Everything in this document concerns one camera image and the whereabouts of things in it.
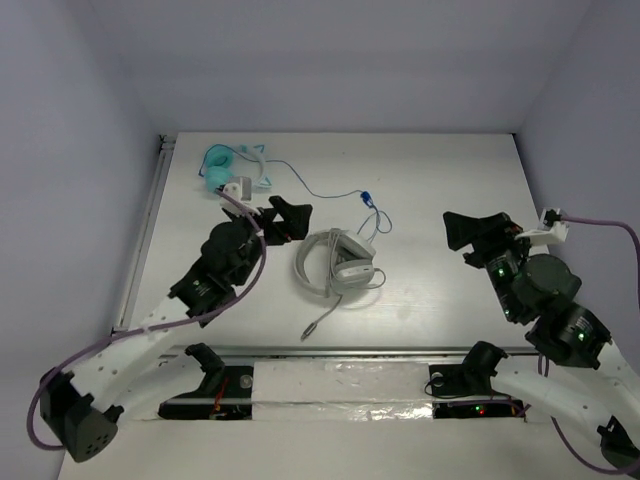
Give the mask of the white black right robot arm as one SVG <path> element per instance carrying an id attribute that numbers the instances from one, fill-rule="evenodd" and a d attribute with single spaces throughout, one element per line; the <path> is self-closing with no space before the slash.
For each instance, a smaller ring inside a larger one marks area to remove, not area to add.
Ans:
<path id="1" fill-rule="evenodd" d="M 520 373 L 505 350 L 479 341 L 461 363 L 433 368 L 426 393 L 444 400 L 513 396 L 554 426 L 567 424 L 594 442 L 608 463 L 599 473 L 638 478 L 639 375 L 604 323 L 576 302 L 581 279 L 560 258 L 531 252 L 564 242 L 574 218 L 546 209 L 539 228 L 530 230 L 504 212 L 474 218 L 447 211 L 443 221 L 448 247 L 487 272 L 504 318 L 530 328 L 525 338 L 540 365 L 554 364 L 587 391 L 576 392 L 545 371 Z"/>

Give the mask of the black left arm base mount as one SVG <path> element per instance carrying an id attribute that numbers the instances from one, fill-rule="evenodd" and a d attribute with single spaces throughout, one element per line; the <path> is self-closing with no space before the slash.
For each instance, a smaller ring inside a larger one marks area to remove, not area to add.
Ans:
<path id="1" fill-rule="evenodd" d="M 204 343 L 185 349 L 199 363 L 202 378 L 197 388 L 162 402 L 163 420 L 251 420 L 254 367 L 227 365 Z"/>

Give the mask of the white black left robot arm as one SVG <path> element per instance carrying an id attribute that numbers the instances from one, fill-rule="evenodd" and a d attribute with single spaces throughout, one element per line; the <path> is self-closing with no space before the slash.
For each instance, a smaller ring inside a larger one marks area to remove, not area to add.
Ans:
<path id="1" fill-rule="evenodd" d="M 114 439 L 127 410 L 121 396 L 161 355 L 238 304 L 257 284 L 270 246 L 301 241 L 313 208 L 280 196 L 252 210 L 222 197 L 228 219 L 216 225 L 186 274 L 139 327 L 113 334 L 71 355 L 40 379 L 27 416 L 27 433 L 45 449 L 34 429 L 40 416 L 63 450 L 86 462 Z"/>

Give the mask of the white over-ear headphones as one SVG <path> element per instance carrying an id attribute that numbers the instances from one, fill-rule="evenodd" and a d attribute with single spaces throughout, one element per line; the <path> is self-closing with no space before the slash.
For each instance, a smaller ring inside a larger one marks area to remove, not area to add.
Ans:
<path id="1" fill-rule="evenodd" d="M 328 249 L 323 285 L 314 284 L 305 270 L 308 255 L 319 244 L 325 244 Z M 317 296 L 343 296 L 372 285 L 376 274 L 373 265 L 375 255 L 373 245 L 360 234 L 332 228 L 308 235 L 299 245 L 294 259 L 294 273 L 299 284 Z"/>

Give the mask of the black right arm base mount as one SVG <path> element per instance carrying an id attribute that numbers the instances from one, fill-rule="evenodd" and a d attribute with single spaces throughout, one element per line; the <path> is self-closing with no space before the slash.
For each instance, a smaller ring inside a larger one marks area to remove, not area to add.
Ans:
<path id="1" fill-rule="evenodd" d="M 521 418 L 525 405 L 491 387 L 496 367 L 508 354 L 485 341 L 477 342 L 459 364 L 429 368 L 424 393 L 434 401 L 436 419 Z"/>

